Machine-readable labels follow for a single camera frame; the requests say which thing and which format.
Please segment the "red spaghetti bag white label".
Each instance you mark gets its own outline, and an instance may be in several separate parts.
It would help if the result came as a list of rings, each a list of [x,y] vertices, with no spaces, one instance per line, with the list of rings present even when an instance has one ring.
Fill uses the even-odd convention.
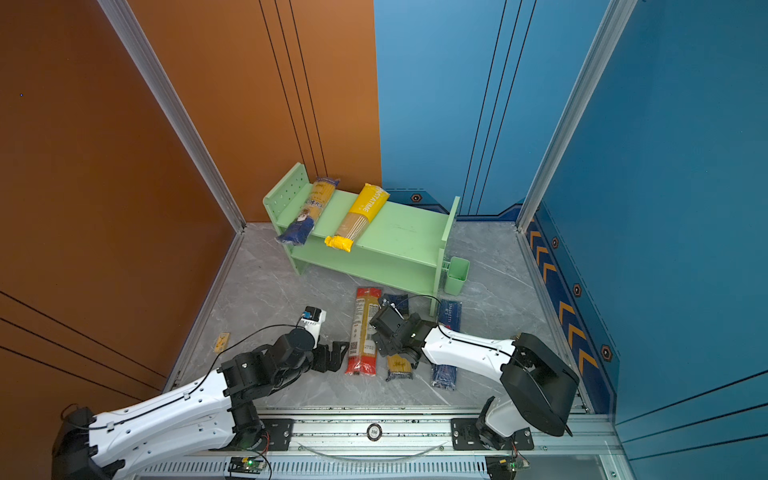
[[[375,376],[377,346],[372,339],[375,329],[370,321],[378,312],[383,292],[376,287],[360,287],[355,298],[355,311],[347,359],[347,375]]]

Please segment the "blue and yellow spaghetti bag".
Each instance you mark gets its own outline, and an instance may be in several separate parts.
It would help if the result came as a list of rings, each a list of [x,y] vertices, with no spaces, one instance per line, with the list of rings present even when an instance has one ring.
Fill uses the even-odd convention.
[[[281,233],[277,242],[288,246],[302,246],[330,202],[340,180],[328,177],[317,179],[295,220]]]

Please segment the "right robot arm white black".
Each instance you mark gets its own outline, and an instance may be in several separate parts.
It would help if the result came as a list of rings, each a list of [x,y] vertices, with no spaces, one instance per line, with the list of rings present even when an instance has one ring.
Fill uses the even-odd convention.
[[[385,356],[399,355],[416,367],[423,359],[499,383],[505,400],[490,397],[475,421],[479,442],[495,450],[520,449],[532,431],[562,437],[580,378],[537,336],[487,339],[452,330],[418,314],[404,315],[386,303],[370,321],[372,339]]]

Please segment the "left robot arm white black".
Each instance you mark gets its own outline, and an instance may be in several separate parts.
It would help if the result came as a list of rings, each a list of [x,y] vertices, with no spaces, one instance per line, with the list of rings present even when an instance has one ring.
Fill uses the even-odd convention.
[[[158,397],[100,414],[87,407],[71,412],[52,448],[52,478],[122,479],[204,450],[261,446],[266,427],[255,400],[287,388],[306,372],[340,370],[348,343],[327,346],[318,338],[297,327]]]

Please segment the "green two-tier shelf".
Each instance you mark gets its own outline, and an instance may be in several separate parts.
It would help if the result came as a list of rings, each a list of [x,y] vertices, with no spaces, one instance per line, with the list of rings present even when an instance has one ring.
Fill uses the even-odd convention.
[[[287,246],[294,270],[316,265],[416,295],[435,297],[449,263],[445,251],[460,198],[449,213],[388,202],[349,252],[325,245],[349,208],[354,193],[337,190],[303,246]]]

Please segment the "green cup on shelf side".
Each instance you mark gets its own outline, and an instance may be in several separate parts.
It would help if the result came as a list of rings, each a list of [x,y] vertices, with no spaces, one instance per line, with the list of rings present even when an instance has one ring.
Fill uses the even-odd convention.
[[[460,295],[469,275],[470,261],[453,256],[444,263],[443,270],[445,272],[444,292],[452,296]]]

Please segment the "Ankara yellow blue spaghetti bag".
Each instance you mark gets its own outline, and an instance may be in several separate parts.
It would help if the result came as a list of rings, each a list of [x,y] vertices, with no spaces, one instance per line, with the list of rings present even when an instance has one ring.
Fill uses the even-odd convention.
[[[406,294],[384,294],[383,299],[391,303],[404,318],[409,316],[409,300]],[[413,368],[408,360],[400,355],[387,357],[387,382],[394,380],[410,380],[413,377]]]

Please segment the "small wooden block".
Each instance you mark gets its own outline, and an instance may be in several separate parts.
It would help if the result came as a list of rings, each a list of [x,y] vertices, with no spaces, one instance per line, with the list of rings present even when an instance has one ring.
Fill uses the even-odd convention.
[[[216,354],[221,354],[228,348],[230,337],[230,332],[222,332],[218,335],[214,344],[214,352]]]

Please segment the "blue Barilla spaghetti box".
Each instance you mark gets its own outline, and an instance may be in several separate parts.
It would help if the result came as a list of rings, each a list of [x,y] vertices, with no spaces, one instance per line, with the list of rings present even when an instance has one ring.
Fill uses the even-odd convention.
[[[437,310],[437,321],[442,327],[459,331],[461,328],[462,303],[442,300]],[[451,365],[432,365],[432,381],[434,388],[455,390],[457,368]]]

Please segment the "left green circuit board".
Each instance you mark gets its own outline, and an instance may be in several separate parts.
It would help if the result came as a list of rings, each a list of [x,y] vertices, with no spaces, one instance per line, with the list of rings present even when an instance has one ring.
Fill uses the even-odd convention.
[[[265,475],[271,478],[272,469],[269,462],[261,457],[231,457],[227,466],[227,474],[236,478],[254,478]]]

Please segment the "right circuit board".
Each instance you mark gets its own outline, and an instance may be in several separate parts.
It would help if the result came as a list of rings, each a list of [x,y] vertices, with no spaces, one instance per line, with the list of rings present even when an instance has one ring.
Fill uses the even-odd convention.
[[[530,467],[524,457],[486,456],[486,472],[490,480],[515,480],[518,473]]]

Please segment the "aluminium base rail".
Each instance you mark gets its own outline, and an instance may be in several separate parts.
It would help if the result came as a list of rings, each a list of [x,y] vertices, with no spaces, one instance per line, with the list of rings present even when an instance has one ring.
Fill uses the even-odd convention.
[[[489,478],[486,456],[524,457],[528,469],[516,479],[631,479],[633,473],[607,419],[576,415],[572,435],[532,431],[523,449],[484,447],[467,412],[441,411],[266,411],[266,437],[246,450],[204,450],[169,459],[126,479],[227,474],[231,457],[261,457],[270,479]]]

